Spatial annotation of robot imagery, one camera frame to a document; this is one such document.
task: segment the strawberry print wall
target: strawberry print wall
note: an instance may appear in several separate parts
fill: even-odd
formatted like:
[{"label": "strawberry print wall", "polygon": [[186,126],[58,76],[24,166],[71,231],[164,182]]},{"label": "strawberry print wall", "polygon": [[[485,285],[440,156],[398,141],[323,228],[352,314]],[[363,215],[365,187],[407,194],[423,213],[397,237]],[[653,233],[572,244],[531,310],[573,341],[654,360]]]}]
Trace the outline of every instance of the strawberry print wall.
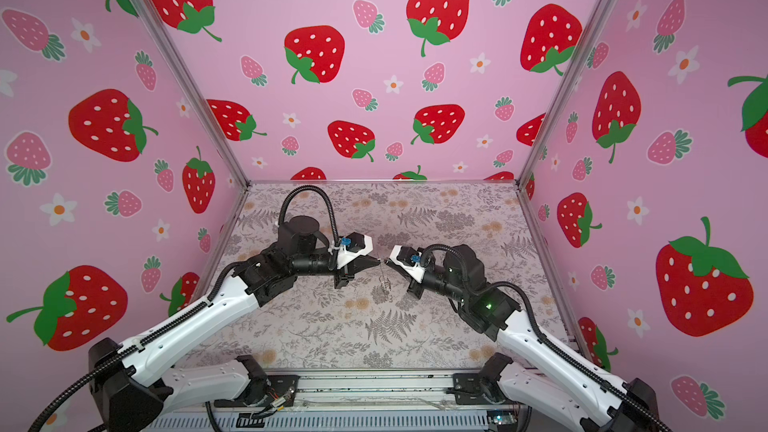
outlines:
[{"label": "strawberry print wall", "polygon": [[[184,306],[238,189],[129,0],[0,16],[0,429],[26,430],[91,345]],[[86,391],[45,430],[65,423],[101,423]]]},{"label": "strawberry print wall", "polygon": [[253,180],[519,175],[595,0],[152,0]]},{"label": "strawberry print wall", "polygon": [[673,430],[764,428],[765,4],[618,0],[534,171],[592,360]]}]

